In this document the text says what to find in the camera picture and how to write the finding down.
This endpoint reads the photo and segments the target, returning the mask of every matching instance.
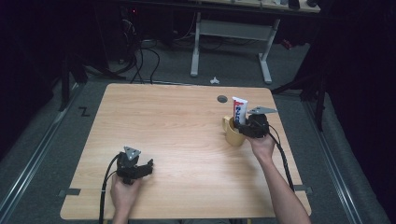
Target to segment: dark background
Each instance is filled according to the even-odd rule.
[[[296,80],[324,77],[346,138],[389,219],[396,222],[392,204],[396,199],[395,3],[336,0],[319,5],[322,13],[347,19],[342,25],[320,29],[314,23],[281,22],[276,41],[286,38],[294,45],[312,44]],[[125,43],[120,35],[112,35],[120,29],[114,22],[119,18],[117,8],[106,8],[113,10],[77,2],[0,3],[1,158],[52,97],[51,88],[62,73],[66,55],[76,53],[104,68],[108,60],[123,57]],[[108,15],[98,17],[98,11]],[[183,34],[189,29],[192,15],[169,9],[142,8],[140,12],[144,15],[141,27],[146,27],[142,32],[167,44],[172,43],[173,30]],[[110,29],[114,32],[102,33]],[[85,76],[81,71],[73,75]],[[300,88],[317,89],[318,83],[311,80]]]

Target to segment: wooden table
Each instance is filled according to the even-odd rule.
[[[219,95],[229,101],[218,102]],[[131,218],[274,217],[249,142],[231,147],[225,141],[221,119],[233,114],[233,96],[248,100],[248,108],[276,108],[271,92],[264,88],[110,84],[70,185],[80,193],[66,196],[61,217],[99,217],[106,168],[124,146],[142,151],[138,165],[154,159],[154,172],[144,178]],[[267,118],[280,135],[294,185],[301,185],[279,115]],[[286,179],[278,150],[274,160]],[[107,219],[114,213],[110,182]],[[304,191],[296,194],[310,214]]]

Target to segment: black cable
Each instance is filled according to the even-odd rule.
[[[139,67],[136,67],[136,73],[134,74],[134,77],[132,78],[132,80],[131,80],[130,83],[134,83],[134,79],[135,79],[137,76],[139,76],[139,78],[140,78],[140,83],[141,83],[141,84],[144,84],[143,78],[140,76],[140,70],[142,69],[142,66],[143,66],[143,52],[142,52],[142,49],[141,49],[141,48],[139,48],[139,51],[140,51],[140,57],[141,57],[141,59],[142,59],[142,62],[140,63],[140,66],[139,66]]]
[[[107,180],[106,180],[106,182],[108,181],[108,179],[112,176],[112,175],[114,175],[115,173],[116,173],[117,171],[113,171],[113,173],[111,173],[108,177],[107,177]]]
[[[224,38],[221,37],[219,40],[220,40],[219,44],[218,44],[217,46],[215,46],[214,48],[206,48],[206,47],[204,47],[202,44],[200,44],[199,47],[202,48],[202,49],[208,49],[208,50],[219,49],[219,48],[223,45],[223,43],[224,43]]]
[[[144,47],[144,48],[141,48],[141,49],[153,49],[153,48],[157,47],[158,40],[156,40],[156,39],[143,40],[143,41],[142,41],[142,44],[143,44],[143,42],[151,42],[151,41],[154,41],[154,44],[153,44],[153,45],[148,46],[148,47]]]
[[[185,37],[185,38],[183,38],[183,39],[174,40],[173,43],[176,44],[176,45],[179,45],[179,46],[181,46],[181,47],[189,47],[189,46],[191,46],[191,45],[193,45],[193,44],[195,43],[194,39],[193,39],[192,41],[189,41],[188,44],[180,44],[180,43],[178,43],[178,42],[184,42],[184,41],[186,41],[186,40],[189,40],[189,39],[192,38],[192,37],[195,37],[195,35],[190,35],[190,36],[187,36],[187,37]]]
[[[294,191],[294,185],[293,185],[293,181],[291,180],[291,175],[290,175],[289,166],[288,166],[288,160],[286,159],[285,151],[283,151],[282,146],[274,138],[274,136],[271,133],[268,133],[268,134],[272,137],[272,139],[274,139],[274,141],[276,143],[276,147],[279,149],[280,156],[282,157],[282,161],[283,161],[283,167],[285,168],[286,178],[288,179],[289,186],[290,186],[291,190]]]
[[[100,196],[100,211],[99,211],[99,224],[103,223],[103,214],[104,214],[104,210],[105,210],[105,195],[106,195],[106,184],[107,184],[107,180],[109,178],[108,176],[108,172],[110,172],[110,168],[113,165],[114,161],[119,157],[119,155],[115,156],[114,159],[111,161],[111,163],[108,165],[107,167],[107,171],[105,174],[105,179],[103,180],[103,185],[102,185],[102,192],[101,192],[101,196]]]
[[[272,128],[272,129],[275,131],[276,136],[277,136],[278,143],[280,144],[280,137],[279,137],[279,134],[277,133],[276,129],[275,129],[273,126],[271,126],[271,125],[268,125],[268,126],[269,126],[270,128]]]
[[[152,85],[152,76],[154,76],[154,73],[157,70],[158,65],[160,65],[160,55],[152,49],[145,49],[145,50],[149,50],[149,51],[153,52],[155,55],[157,55],[157,58],[158,58],[157,65],[155,65],[154,70],[151,72],[151,75],[149,76],[149,83]]]
[[[108,70],[108,73],[111,73],[111,74],[114,74],[114,75],[119,75],[119,74],[121,74],[121,73],[124,73],[124,72],[130,70],[130,69],[133,68],[134,66],[135,66],[135,60],[132,59],[131,61],[129,61],[129,63],[128,63],[125,67],[121,68],[120,70],[117,70],[117,71],[114,71],[114,72],[112,72],[112,71],[110,71],[110,70],[108,70],[108,69],[107,69],[107,70]],[[94,76],[98,76],[98,77],[99,77],[99,76],[104,75],[104,73],[92,71],[92,70],[89,69],[88,67],[84,67],[84,69],[85,69],[85,71],[86,71],[87,73],[92,74],[92,75],[94,75]]]
[[[190,34],[191,30],[192,30],[192,27],[193,27],[194,24],[195,24],[195,17],[196,17],[196,16],[197,16],[197,13],[194,12],[194,15],[192,16],[192,21],[191,21],[190,29],[189,29],[189,30],[186,32],[186,34],[183,35],[181,38],[174,39],[174,42],[175,42],[175,41],[178,41],[178,40],[185,39],[185,38],[189,38],[189,37],[191,37],[191,36],[194,36],[194,35],[190,35],[190,36],[189,36],[189,34]]]

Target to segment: yellow cup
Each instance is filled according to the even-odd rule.
[[[227,140],[227,142],[233,147],[242,146],[246,137],[234,129],[233,117],[230,118],[229,116],[224,116],[222,119],[222,126],[225,132],[225,140]]]

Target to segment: toothpaste tube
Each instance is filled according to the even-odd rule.
[[[236,123],[246,124],[248,101],[233,97],[233,119]]]

